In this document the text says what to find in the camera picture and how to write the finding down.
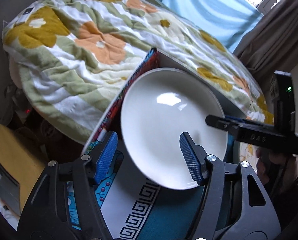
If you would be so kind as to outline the person right hand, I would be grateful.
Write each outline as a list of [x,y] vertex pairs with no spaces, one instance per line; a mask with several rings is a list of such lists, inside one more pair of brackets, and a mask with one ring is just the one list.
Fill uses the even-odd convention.
[[298,158],[294,154],[271,153],[259,147],[256,151],[257,176],[270,197],[288,189],[298,177]]

